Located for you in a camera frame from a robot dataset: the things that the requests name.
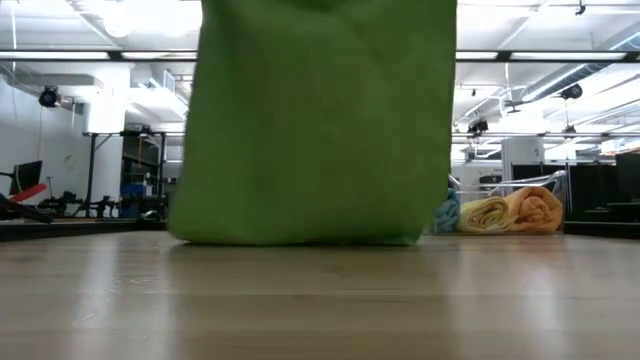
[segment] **orange towel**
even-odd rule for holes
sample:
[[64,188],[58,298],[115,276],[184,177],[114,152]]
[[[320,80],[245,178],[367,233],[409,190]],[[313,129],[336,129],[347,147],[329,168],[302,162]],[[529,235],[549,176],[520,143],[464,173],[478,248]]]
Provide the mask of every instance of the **orange towel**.
[[507,196],[509,217],[517,217],[510,231],[552,233],[562,223],[563,205],[543,187],[525,187]]

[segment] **yellow towel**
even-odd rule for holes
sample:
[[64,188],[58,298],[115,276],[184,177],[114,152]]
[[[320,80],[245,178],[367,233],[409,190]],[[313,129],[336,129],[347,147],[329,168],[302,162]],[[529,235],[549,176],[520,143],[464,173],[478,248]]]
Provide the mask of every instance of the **yellow towel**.
[[511,231],[553,233],[562,224],[562,203],[543,187],[522,188],[505,201],[509,216],[516,218]]
[[507,202],[499,197],[462,204],[458,230],[469,233],[507,231],[515,221],[515,217],[509,217],[508,213]]

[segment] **wooden table surface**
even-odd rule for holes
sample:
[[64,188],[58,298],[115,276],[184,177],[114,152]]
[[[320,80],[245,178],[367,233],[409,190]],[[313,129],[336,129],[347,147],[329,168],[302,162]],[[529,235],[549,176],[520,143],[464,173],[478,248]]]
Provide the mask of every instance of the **wooden table surface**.
[[0,243],[0,359],[640,359],[640,242]]

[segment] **rolled towel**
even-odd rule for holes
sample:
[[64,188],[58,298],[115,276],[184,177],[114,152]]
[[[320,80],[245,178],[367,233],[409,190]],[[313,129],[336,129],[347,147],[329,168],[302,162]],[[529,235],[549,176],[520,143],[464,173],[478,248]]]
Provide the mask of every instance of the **rolled towel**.
[[453,189],[447,190],[447,198],[436,211],[433,221],[434,234],[446,234],[455,230],[460,218],[460,199]]
[[553,233],[562,224],[563,205],[544,187],[525,187],[507,196],[511,231]]
[[499,197],[470,201],[460,207],[458,230],[468,233],[507,231],[515,221],[508,213],[507,202]]

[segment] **security camera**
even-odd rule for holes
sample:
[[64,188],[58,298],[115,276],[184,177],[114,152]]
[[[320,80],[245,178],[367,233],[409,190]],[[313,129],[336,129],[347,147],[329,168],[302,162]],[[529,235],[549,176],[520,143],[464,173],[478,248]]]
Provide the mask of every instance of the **security camera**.
[[579,84],[575,84],[562,90],[562,92],[560,92],[560,97],[565,100],[578,99],[582,96],[582,93],[582,86],[580,86]]
[[38,102],[47,109],[55,109],[60,106],[62,97],[58,94],[57,86],[45,86],[44,91],[40,94]]

